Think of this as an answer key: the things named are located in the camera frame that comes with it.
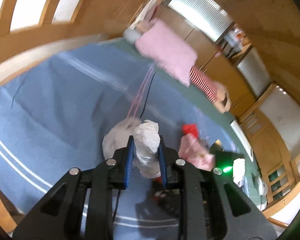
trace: green led light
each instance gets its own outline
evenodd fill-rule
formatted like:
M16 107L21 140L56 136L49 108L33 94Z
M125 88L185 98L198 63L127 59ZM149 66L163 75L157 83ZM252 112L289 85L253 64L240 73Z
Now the green led light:
M229 171L231 171L232 170L232 167L231 166L228 166L228 167L225 167L224 169L223 169L223 172L224 173L227 173L227 172L229 172Z

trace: pink strap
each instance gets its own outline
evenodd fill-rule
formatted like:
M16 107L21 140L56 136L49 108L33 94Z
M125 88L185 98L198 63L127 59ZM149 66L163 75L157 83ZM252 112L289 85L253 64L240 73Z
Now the pink strap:
M133 106L137 103L137 100L138 100L138 98L140 97L140 99L139 99L139 101L138 101L138 104L137 104L137 106L136 106L136 109L135 109L135 111L134 111L134 114L133 114L133 117L135 117L135 115L136 115L136 113L137 113L137 109L138 109L138 107L139 107L139 105L140 105L141 99L142 99L142 97L143 97L143 93L144 93L145 87L146 87L146 85L147 85L147 83L148 83L148 81L149 81L149 78L150 78L150 75L151 75L152 72L153 72L153 69L150 68L150 69L148 70L148 72L147 72L147 74L146 74L146 76L145 76L145 78L144 78L144 80L143 80L143 82L142 82L140 88L139 88L138 94L135 96L135 98L134 98L134 100L133 100L133 102L132 102L132 104L131 104L131 107L130 107L129 112L128 112L128 114L127 114L127 118L129 117L129 115L130 115L130 113L131 113L131 111L132 111L132 109L133 109Z
M138 104L137 104L137 106L136 106L136 109L134 110L133 117L136 116L137 110L138 110L138 108L139 108L139 106L140 106L140 103L141 103L141 100L142 100L142 98L143 98L143 93L145 92L146 86L147 86L147 84L148 84L148 82L149 82L149 79L150 79L150 76L151 76L151 73L152 73L152 72L153 72L153 70L151 70L150 74L148 75L147 81L146 81L146 83L145 83L145 85L144 85L144 87L143 87L143 90L142 90L142 94L141 94L141 96L140 96L140 98L139 98L139 102L138 102Z

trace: black cable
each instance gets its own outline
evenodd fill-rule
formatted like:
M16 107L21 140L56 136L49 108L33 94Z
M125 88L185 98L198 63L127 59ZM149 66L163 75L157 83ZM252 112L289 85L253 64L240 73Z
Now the black cable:
M150 87L151 87L151 84L152 84L152 81L153 81L153 78L154 78L154 75L155 75L155 74L156 74L156 72L153 74L152 79L151 79L151 81L150 81L148 93L147 93L147 96L146 96L145 105L143 106L143 110L142 110L142 113L141 113L141 115L140 115L140 119L141 119L141 117L142 117L142 115L143 115L143 113L144 113L144 111L145 111L145 109L146 109L146 103L147 103L147 100L148 100L148 96L149 96L149 92L150 92Z
M121 189L119 189L118 191L118 195L117 195L117 200L115 202L115 208L114 208L114 212L113 212L113 216L112 216L112 223L115 220L115 216L117 214L117 210L118 210L118 204L119 204L119 198L120 198L120 193L121 193Z

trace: metal screw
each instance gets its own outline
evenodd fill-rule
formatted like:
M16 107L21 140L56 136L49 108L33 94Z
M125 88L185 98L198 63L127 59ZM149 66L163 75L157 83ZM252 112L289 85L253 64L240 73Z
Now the metal screw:
M222 169L216 167L213 169L213 173L216 174L216 175L221 175L222 174Z
M176 165L179 165L179 166L183 166L186 164L186 161L183 160L183 159L177 159L176 160Z
M116 165L117 162L115 159L109 159L106 161L106 163L108 166L114 166L114 165Z
M78 168L71 168L71 169L69 170L69 173L70 173L71 175L77 175L77 174L79 173L79 169L78 169Z

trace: red and white striped fabric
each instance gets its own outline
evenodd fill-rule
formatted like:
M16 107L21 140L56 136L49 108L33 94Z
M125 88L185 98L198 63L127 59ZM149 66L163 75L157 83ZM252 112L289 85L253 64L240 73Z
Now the red and white striped fabric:
M216 101L218 93L216 84L196 66L191 68L189 78L191 83L205 93L212 103Z

